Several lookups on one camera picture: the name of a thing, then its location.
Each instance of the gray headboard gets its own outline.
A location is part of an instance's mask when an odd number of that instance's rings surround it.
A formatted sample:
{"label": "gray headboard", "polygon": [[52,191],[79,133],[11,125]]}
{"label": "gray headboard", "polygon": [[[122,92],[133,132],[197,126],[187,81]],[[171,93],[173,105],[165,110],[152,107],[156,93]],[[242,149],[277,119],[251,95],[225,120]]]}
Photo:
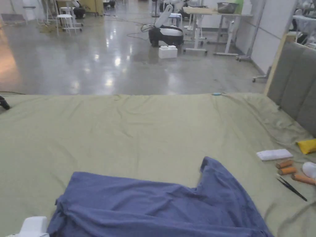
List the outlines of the gray headboard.
{"label": "gray headboard", "polygon": [[267,95],[316,137],[316,50],[286,42]]}

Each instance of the blue towel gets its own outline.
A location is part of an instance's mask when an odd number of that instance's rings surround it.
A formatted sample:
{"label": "blue towel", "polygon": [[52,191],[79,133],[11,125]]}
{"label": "blue towel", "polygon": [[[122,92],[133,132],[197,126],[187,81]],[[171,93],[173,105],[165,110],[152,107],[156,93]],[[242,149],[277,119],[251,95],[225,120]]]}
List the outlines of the blue towel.
{"label": "blue towel", "polygon": [[272,236],[249,195],[205,157],[196,188],[74,172],[48,227],[58,236]]}

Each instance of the white table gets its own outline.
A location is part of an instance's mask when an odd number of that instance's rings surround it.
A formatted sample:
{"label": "white table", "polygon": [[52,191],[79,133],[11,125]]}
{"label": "white table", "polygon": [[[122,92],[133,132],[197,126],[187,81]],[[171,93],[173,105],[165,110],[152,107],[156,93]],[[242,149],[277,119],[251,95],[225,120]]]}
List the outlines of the white table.
{"label": "white table", "polygon": [[[216,55],[230,55],[230,56],[238,56],[238,54],[236,53],[229,53],[229,48],[232,42],[232,37],[233,37],[233,31],[234,31],[234,27],[235,27],[235,20],[239,17],[252,17],[252,15],[241,15],[241,14],[222,14],[222,13],[218,13],[218,11],[216,9],[212,9],[212,8],[198,8],[198,7],[184,7],[183,10],[188,13],[188,14],[193,14],[196,15],[195,20],[193,22],[193,34],[194,34],[194,38],[192,38],[192,40],[194,40],[194,48],[186,48],[184,49],[184,52],[186,52],[186,50],[194,50],[194,51],[203,51],[205,53],[205,55],[207,55],[207,50],[204,48],[198,48],[198,43],[199,43],[199,35],[200,35],[200,27],[198,27],[197,25],[197,21],[199,22],[199,25],[202,23],[202,16],[203,15],[221,15],[221,22],[219,25],[219,29],[218,29],[218,35],[217,35],[217,40],[215,42],[210,42],[213,44],[216,44],[215,47],[215,52],[214,54]],[[218,45],[221,44],[221,42],[219,41],[221,33],[222,33],[222,27],[223,27],[223,20],[224,18],[227,18],[230,21],[229,24],[229,29],[228,29],[228,40],[226,43],[226,49],[225,52],[218,52]]]}
{"label": "white table", "polygon": [[71,12],[71,15],[72,15],[72,21],[70,22],[70,27],[68,29],[78,29],[80,31],[82,31],[82,28],[81,27],[76,27],[76,24],[79,24],[80,26],[83,26],[82,23],[78,23],[76,21],[76,16],[74,14],[74,10],[72,7],[70,7],[70,3],[73,2],[74,0],[58,0],[59,2],[65,2],[66,3],[66,6],[67,8],[70,9],[70,12]]}

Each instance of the wrinkled fabric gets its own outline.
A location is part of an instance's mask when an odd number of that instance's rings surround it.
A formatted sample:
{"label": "wrinkled fabric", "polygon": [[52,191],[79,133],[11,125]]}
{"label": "wrinkled fabric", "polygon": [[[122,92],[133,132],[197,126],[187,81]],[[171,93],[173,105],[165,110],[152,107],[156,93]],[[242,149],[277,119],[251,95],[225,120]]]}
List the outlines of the wrinkled fabric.
{"label": "wrinkled fabric", "polygon": [[205,157],[196,188],[74,172],[48,227],[58,236],[272,236],[243,187]]}

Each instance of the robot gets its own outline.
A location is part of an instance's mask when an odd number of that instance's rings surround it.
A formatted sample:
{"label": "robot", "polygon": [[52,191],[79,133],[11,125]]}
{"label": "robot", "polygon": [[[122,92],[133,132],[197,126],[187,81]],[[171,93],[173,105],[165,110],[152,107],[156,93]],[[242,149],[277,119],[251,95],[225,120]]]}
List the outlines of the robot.
{"label": "robot", "polygon": [[153,47],[159,46],[159,41],[163,41],[168,45],[179,46],[183,43],[183,31],[176,26],[164,26],[173,11],[173,6],[176,3],[192,3],[195,5],[199,0],[165,0],[168,4],[165,11],[158,18],[154,27],[148,31],[149,41]]}

